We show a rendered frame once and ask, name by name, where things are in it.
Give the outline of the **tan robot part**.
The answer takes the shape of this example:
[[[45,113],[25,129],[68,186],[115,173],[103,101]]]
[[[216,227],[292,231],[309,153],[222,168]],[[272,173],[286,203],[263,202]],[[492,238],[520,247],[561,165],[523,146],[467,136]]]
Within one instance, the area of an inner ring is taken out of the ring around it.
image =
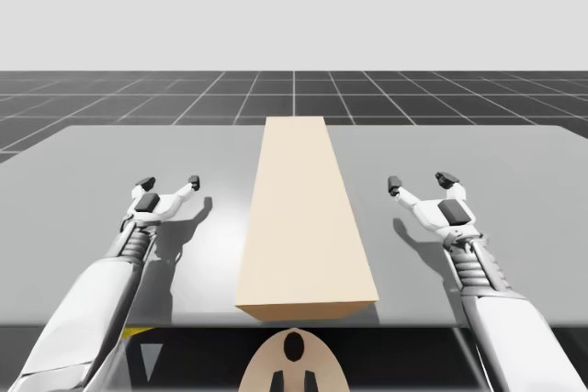
[[[331,349],[316,335],[291,328],[268,338],[247,365],[238,392],[350,392]]]

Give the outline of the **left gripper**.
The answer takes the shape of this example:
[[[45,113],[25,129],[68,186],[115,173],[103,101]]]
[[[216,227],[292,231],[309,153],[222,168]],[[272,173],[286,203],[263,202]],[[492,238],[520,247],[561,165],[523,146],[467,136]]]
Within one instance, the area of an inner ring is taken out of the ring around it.
[[[163,222],[173,218],[180,205],[186,203],[200,189],[200,177],[191,175],[187,183],[173,194],[160,195],[149,192],[156,178],[151,176],[138,181],[131,190],[132,202],[124,216],[124,224]]]

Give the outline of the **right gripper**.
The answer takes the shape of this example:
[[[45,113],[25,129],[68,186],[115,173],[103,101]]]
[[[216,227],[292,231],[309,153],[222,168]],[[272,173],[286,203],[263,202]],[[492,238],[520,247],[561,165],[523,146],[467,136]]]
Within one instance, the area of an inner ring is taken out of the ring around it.
[[[435,179],[446,191],[445,199],[420,199],[396,175],[388,178],[388,193],[402,207],[410,209],[426,230],[441,239],[478,237],[476,217],[466,201],[466,188],[447,172],[436,172]]]

